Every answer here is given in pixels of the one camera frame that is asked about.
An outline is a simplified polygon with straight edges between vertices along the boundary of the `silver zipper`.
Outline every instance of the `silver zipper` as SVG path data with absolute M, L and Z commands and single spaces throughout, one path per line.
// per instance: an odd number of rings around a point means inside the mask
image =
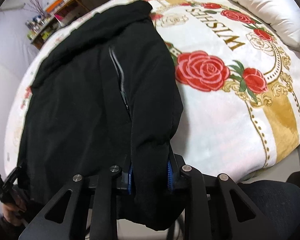
M 122 100 L 127 108 L 127 111 L 128 111 L 128 114 L 130 116 L 130 111 L 129 111 L 129 106 L 128 106 L 128 103 L 127 103 L 127 98 L 126 98 L 126 93 L 124 91 L 124 72 L 122 70 L 122 67 L 114 53 L 114 50 L 112 47 L 109 47 L 109 55 L 110 55 L 110 58 L 111 58 L 111 61 L 115 67 L 115 70 L 117 72 L 117 75 L 118 75 L 118 79 L 119 79 L 119 87 L 120 87 L 120 93 L 121 93 L 121 97 L 122 97 Z

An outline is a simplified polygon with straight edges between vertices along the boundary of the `black jacket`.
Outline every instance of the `black jacket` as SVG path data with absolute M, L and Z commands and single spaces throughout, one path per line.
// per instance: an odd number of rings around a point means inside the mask
M 74 174 L 122 166 L 130 154 L 136 194 L 121 217 L 162 230 L 183 209 L 167 192 L 183 107 L 151 9 L 136 1 L 96 14 L 42 62 L 18 159 L 27 164 L 19 186 L 36 202 L 47 203 Z

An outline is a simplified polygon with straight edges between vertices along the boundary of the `person's hand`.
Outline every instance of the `person's hand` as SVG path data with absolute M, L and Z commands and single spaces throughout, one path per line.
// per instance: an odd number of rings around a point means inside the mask
M 22 225 L 22 221 L 16 217 L 15 212 L 18 212 L 18 211 L 25 212 L 26 205 L 20 197 L 17 197 L 15 199 L 15 201 L 18 206 L 14 205 L 12 203 L 3 203 L 2 204 L 2 213 L 3 213 L 5 220 L 7 220 L 7 222 L 18 227 L 18 226 Z

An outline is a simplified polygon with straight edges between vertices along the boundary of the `person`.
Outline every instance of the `person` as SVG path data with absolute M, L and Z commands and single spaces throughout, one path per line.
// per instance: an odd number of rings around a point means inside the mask
M 272 222 L 281 239 L 288 239 L 300 224 L 300 187 L 271 180 L 238 185 Z M 12 240 L 18 239 L 25 228 L 15 212 L 25 210 L 23 203 L 22 208 L 12 204 L 2 205 L 0 224 Z

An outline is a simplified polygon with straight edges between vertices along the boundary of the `white floral blanket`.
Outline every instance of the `white floral blanket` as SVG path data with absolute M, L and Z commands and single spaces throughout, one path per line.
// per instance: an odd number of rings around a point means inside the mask
M 54 34 L 18 89 L 6 130 L 5 169 L 16 165 L 40 63 L 111 0 Z M 300 53 L 231 0 L 146 0 L 176 66 L 184 112 L 171 144 L 202 173 L 234 180 L 268 168 L 300 144 Z

